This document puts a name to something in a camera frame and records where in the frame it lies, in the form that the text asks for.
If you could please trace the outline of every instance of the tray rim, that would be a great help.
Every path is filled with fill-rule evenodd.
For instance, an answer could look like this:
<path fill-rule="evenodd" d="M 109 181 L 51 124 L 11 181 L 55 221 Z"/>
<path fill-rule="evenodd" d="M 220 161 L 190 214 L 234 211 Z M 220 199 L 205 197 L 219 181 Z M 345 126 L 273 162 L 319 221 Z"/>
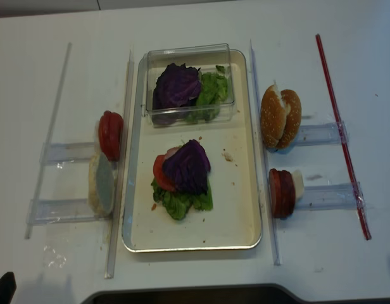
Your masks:
<path fill-rule="evenodd" d="M 241 52 L 238 49 L 230 49 L 229 52 L 230 53 L 231 52 L 238 53 L 243 58 L 244 65 L 247 68 L 247 60 L 246 60 L 246 57 L 245 57 L 243 52 Z M 140 62 L 138 64 L 138 67 L 141 65 L 143 60 L 147 60 L 146 56 L 147 56 L 147 53 L 144 54 L 144 56 L 140 60 Z M 247 70 L 246 70 L 245 74 L 246 74 L 247 97 L 248 97 L 248 103 L 249 103 L 249 111 L 251 111 L 251 109 L 250 109 L 250 95 L 249 95 L 249 89 L 248 89 L 249 83 L 248 83 L 248 75 L 247 75 L 248 73 L 247 73 Z M 251 113 L 250 113 L 250 127 L 251 127 L 251 131 L 253 132 L 253 123 L 252 123 Z M 256 162 L 255 158 L 257 156 L 256 156 L 256 153 L 255 153 L 255 143 L 254 143 L 254 140 L 253 140 L 253 156 L 254 156 L 253 161 L 255 163 Z M 122 219 L 122 227 L 121 227 L 121 229 L 122 229 L 122 233 L 121 233 L 122 243 L 123 243 L 124 247 L 126 247 L 126 249 L 128 251 L 132 252 L 132 253 L 174 252 L 174 251 L 208 251 L 208 250 L 245 250 L 245 249 L 251 249 L 251 248 L 256 247 L 260 243 L 260 241 L 262 239 L 262 235 L 263 235 L 263 217 L 262 217 L 261 208 L 260 208 L 260 195 L 257 195 L 257 198 L 258 198 L 258 212 L 259 212 L 259 216 L 260 216 L 259 217 L 260 218 L 260 234 L 256 238 L 256 241 L 253 244 L 250 244 L 250 245 L 231 245 L 231 246 L 207 246 L 207 247 L 195 246 L 195 247 L 184 247 L 184 248 L 133 249 L 133 248 L 129 247 L 126 244 L 125 238 L 123 236 L 123 227 L 125 225 L 126 198 L 125 198 L 125 207 L 123 209 L 123 219 Z"/>

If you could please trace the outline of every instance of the metal tray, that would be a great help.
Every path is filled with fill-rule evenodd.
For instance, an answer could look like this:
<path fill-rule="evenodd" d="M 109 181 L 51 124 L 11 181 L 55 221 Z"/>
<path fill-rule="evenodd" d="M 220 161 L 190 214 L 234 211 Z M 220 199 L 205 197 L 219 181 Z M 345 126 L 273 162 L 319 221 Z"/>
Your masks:
<path fill-rule="evenodd" d="M 260 242 L 259 200 L 265 203 L 266 197 L 258 192 L 256 180 L 255 159 L 257 156 L 259 163 L 261 155 L 260 145 L 255 144 L 258 123 L 255 115 L 250 115 L 244 55 L 232 50 L 230 57 L 237 106 L 232 120 L 167 128 L 154 128 L 142 116 L 146 56 L 139 63 L 122 225 L 122 239 L 129 251 L 248 249 Z M 211 163 L 213 210 L 198 212 L 191 208 L 178 222 L 161 204 L 152 211 L 150 183 L 156 156 L 190 139 L 200 139 Z M 226 161 L 225 152 L 233 157 L 232 162 Z"/>

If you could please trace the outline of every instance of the red straw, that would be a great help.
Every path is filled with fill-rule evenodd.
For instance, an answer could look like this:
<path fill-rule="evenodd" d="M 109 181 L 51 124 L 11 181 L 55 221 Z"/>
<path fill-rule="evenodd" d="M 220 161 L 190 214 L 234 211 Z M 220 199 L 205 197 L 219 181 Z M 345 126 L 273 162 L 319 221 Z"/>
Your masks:
<path fill-rule="evenodd" d="M 334 95 L 329 69 L 327 68 L 326 57 L 324 56 L 323 44 L 319 34 L 316 35 L 316 42 L 317 42 L 317 47 L 319 48 L 320 59 L 322 60 L 322 66 L 326 78 L 327 88 L 329 90 L 330 100 L 332 101 L 334 116 L 336 118 L 337 124 L 341 125 L 342 120 L 340 117 L 339 108 L 337 107 L 336 96 Z M 339 128 L 339 133 L 340 133 L 340 138 L 347 138 L 346 134 L 344 133 L 344 128 Z M 347 143 L 342 141 L 341 146 L 343 147 L 344 158 L 346 159 L 349 179 L 354 189 L 354 196 L 357 205 L 357 213 L 358 213 L 358 217 L 360 218 L 362 232 L 364 233 L 365 239 L 369 240 L 372 237 L 371 237 L 370 230 L 368 228 L 367 219 L 365 218 L 365 211 L 363 206 L 363 202 L 364 202 L 363 195 L 361 193 L 360 187 L 357 183 L 357 179 L 354 174 L 354 168 L 351 162 L 351 157 L 349 155 Z"/>

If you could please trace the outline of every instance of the bread slice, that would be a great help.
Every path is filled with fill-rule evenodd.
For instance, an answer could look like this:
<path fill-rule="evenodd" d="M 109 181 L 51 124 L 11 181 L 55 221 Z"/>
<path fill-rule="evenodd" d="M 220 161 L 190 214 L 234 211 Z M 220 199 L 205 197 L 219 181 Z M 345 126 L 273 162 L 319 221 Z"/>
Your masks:
<path fill-rule="evenodd" d="M 296 134 L 298 134 L 302 120 L 301 101 L 296 92 L 292 90 L 283 90 L 281 91 L 281 96 L 289 109 L 289 113 L 286 117 L 284 134 L 277 144 L 277 149 L 285 149 L 292 143 Z"/>
<path fill-rule="evenodd" d="M 115 179 L 111 163 L 105 154 L 95 154 L 89 161 L 88 204 L 98 216 L 108 216 L 113 210 Z"/>
<path fill-rule="evenodd" d="M 287 111 L 277 85 L 271 85 L 261 101 L 261 133 L 267 148 L 275 148 L 284 134 Z"/>

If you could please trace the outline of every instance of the tomato slice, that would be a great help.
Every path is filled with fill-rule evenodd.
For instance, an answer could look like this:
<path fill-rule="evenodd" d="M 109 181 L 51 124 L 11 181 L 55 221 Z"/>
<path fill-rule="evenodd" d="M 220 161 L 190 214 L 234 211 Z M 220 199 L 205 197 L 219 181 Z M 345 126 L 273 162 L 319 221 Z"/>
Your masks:
<path fill-rule="evenodd" d="M 104 115 L 101 117 L 98 126 L 98 138 L 99 145 L 102 152 L 106 155 L 107 159 L 110 161 L 113 159 L 113 153 L 109 140 L 109 120 L 110 120 L 109 111 L 105 111 Z"/>
<path fill-rule="evenodd" d="M 156 179 L 157 184 L 166 191 L 175 192 L 175 185 L 172 180 L 170 180 L 163 173 L 163 162 L 165 155 L 158 155 L 154 162 L 153 174 Z"/>
<path fill-rule="evenodd" d="M 120 140 L 122 135 L 122 129 L 123 129 L 123 118 L 118 113 L 111 113 L 110 114 L 110 121 L 109 121 L 109 140 L 110 140 L 110 146 L 111 150 L 114 156 L 115 160 L 119 160 L 120 157 Z"/>

